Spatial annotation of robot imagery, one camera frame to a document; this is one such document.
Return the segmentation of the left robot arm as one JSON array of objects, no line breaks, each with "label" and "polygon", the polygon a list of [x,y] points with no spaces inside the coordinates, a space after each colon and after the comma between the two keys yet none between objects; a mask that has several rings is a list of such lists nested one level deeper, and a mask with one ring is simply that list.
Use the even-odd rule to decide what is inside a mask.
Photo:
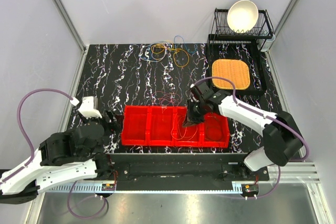
[{"label": "left robot arm", "polygon": [[102,118],[86,119],[65,132],[52,134],[34,151],[29,164],[1,170],[1,203],[18,205],[39,194],[76,180],[108,180],[115,175],[104,152],[112,134],[122,130],[123,115],[112,111]]}]

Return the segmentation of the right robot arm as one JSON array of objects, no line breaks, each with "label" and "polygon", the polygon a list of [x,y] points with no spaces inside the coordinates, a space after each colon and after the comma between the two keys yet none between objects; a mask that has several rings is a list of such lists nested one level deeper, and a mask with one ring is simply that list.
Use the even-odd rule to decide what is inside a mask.
[{"label": "right robot arm", "polygon": [[269,165],[286,166],[301,148],[306,151],[304,158],[309,155],[307,142],[290,113],[256,108],[238,99],[235,90],[214,91],[204,79],[192,84],[190,93],[184,127],[203,123],[206,114],[215,113],[249,127],[263,138],[263,146],[250,152],[238,167],[242,179],[252,179],[258,170]]}]

